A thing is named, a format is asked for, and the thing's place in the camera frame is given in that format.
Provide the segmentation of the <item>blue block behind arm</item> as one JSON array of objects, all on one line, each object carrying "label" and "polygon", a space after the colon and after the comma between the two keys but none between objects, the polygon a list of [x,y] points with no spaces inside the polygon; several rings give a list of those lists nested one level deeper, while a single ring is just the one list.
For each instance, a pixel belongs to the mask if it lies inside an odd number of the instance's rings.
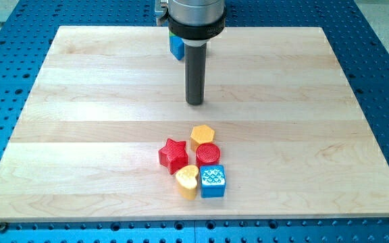
[{"label": "blue block behind arm", "polygon": [[178,60],[182,60],[184,57],[184,42],[179,36],[170,36],[170,52]]}]

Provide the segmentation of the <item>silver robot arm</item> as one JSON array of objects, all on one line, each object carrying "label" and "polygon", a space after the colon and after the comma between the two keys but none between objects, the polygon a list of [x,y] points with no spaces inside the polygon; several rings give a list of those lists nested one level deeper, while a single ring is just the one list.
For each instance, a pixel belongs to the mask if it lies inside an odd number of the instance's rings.
[{"label": "silver robot arm", "polygon": [[155,0],[156,23],[185,45],[201,47],[225,27],[224,0]]}]

